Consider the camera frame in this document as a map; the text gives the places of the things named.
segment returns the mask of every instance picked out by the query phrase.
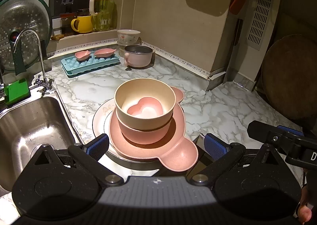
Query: countertop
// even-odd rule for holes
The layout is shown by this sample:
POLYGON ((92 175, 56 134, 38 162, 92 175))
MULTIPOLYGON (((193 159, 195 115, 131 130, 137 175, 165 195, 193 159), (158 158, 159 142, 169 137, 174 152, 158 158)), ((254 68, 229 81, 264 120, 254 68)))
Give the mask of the countertop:
MULTIPOLYGON (((97 109, 114 97, 116 88, 124 81, 139 77, 155 78, 185 93, 181 103, 186 117, 186 135, 194 140, 199 133, 213 133, 227 143, 239 142, 247 148, 260 148, 260 142, 247 135, 248 124, 259 120, 267 124, 300 128, 268 105, 256 92, 247 92, 232 82, 212 91, 202 88, 205 81, 169 61, 156 56, 154 66, 148 69, 127 69, 122 64, 68 78, 61 62, 52 63, 47 75, 55 79, 69 116, 84 143, 94 138, 92 121, 97 109)), ((121 175, 146 175, 144 171, 119 166, 104 155, 102 164, 121 175)), ((290 167, 298 181, 302 170, 290 167)), ((10 224, 18 217, 11 193, 0 198, 0 224, 10 224)))

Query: sink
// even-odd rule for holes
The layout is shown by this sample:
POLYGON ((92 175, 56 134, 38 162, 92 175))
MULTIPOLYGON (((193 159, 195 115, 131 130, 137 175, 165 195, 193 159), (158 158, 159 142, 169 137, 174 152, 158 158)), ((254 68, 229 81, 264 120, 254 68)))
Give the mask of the sink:
POLYGON ((66 113, 58 91, 31 97, 0 113, 0 196, 12 186, 30 158, 44 143, 54 149, 67 149, 81 142, 66 113))

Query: ice cube tray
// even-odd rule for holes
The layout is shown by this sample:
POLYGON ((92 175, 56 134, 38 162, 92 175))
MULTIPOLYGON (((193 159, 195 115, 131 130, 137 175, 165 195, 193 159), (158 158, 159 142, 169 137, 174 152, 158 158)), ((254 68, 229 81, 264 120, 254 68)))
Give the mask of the ice cube tray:
POLYGON ((61 60, 61 64, 63 65, 66 74, 69 76, 118 62, 120 62, 120 60, 114 54, 107 58, 98 58, 95 57, 94 52, 92 52, 90 57, 84 61, 78 61, 77 58, 75 58, 75 55, 61 60))

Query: vent slot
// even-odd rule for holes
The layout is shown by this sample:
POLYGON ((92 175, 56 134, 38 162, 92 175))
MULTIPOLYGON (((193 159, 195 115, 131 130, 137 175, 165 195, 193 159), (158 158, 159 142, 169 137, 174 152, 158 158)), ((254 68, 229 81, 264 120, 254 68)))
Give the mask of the vent slot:
POLYGON ((273 0, 257 0, 257 6, 253 12, 253 19, 247 36, 247 44, 256 50, 261 48, 272 4, 273 0))

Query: sponge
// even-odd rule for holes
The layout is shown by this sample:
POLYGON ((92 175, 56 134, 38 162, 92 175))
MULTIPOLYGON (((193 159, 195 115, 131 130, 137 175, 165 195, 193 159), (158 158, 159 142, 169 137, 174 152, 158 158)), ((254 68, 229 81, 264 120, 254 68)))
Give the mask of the sponge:
POLYGON ((4 88, 4 101, 9 106, 31 96, 28 83, 25 78, 14 82, 4 88))

